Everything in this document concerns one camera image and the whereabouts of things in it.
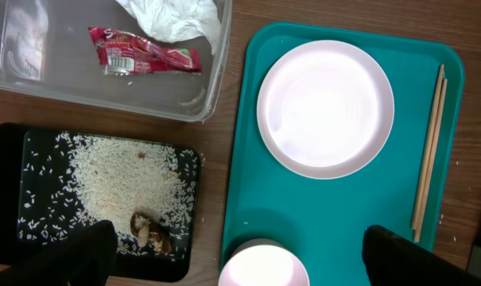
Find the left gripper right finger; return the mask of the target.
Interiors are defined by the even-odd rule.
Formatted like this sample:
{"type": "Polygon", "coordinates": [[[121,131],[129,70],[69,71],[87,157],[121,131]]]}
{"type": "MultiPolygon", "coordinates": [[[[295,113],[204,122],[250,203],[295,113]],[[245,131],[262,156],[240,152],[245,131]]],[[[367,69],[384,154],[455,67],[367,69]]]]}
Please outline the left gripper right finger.
{"type": "Polygon", "coordinates": [[[372,286],[481,286],[481,279],[380,225],[363,235],[363,263],[372,286]]]}

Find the white napkin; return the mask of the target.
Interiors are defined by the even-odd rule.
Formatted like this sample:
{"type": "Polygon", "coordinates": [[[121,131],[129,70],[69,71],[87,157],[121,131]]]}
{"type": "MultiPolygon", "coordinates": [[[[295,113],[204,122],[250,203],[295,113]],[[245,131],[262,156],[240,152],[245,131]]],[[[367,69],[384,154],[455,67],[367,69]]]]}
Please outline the white napkin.
{"type": "Polygon", "coordinates": [[[211,54],[215,55],[221,24],[213,0],[117,0],[117,3],[154,40],[173,44],[205,37],[211,54]]]}

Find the red snack wrapper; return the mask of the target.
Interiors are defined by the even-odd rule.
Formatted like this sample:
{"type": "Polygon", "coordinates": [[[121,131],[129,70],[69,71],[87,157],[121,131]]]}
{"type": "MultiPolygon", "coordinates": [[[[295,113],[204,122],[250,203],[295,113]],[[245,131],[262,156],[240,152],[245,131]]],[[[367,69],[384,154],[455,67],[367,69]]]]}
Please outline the red snack wrapper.
{"type": "Polygon", "coordinates": [[[144,37],[111,28],[90,27],[88,32],[107,75],[202,72],[198,52],[193,49],[163,48],[144,37]]]}

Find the brown food scrap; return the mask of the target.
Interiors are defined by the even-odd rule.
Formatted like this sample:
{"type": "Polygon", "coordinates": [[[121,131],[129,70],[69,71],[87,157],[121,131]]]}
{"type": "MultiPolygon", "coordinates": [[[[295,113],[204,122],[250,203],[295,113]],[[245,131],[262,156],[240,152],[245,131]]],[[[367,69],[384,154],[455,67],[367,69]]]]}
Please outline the brown food scrap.
{"type": "Polygon", "coordinates": [[[135,212],[130,218],[130,230],[138,240],[138,246],[143,248],[149,243],[156,253],[170,254],[173,250],[169,231],[157,220],[143,212],[135,212]]]}

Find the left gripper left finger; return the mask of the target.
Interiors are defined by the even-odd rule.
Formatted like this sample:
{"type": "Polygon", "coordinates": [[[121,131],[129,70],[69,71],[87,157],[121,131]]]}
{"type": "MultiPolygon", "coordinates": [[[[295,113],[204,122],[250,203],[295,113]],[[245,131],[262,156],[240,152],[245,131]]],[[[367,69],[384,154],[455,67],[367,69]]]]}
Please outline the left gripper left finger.
{"type": "Polygon", "coordinates": [[[0,272],[0,285],[104,285],[114,268],[118,236],[103,220],[0,272]]]}

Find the small pink plate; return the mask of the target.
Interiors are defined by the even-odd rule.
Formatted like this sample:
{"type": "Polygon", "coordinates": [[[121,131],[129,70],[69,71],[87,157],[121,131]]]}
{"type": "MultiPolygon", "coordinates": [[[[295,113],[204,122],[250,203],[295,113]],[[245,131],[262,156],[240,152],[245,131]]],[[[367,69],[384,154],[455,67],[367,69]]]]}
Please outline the small pink plate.
{"type": "Polygon", "coordinates": [[[219,286],[309,286],[301,260],[283,245],[266,238],[241,244],[219,274],[219,286]]]}

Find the large white plate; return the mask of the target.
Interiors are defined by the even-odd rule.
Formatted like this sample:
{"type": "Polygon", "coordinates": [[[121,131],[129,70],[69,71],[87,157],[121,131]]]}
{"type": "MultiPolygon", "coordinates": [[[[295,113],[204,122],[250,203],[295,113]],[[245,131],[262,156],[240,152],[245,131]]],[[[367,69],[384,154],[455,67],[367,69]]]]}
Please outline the large white plate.
{"type": "Polygon", "coordinates": [[[300,176],[333,180],[366,167],[386,144],[394,92],[380,64],[343,41],[301,44],[268,70],[258,92],[259,133],[300,176]]]}

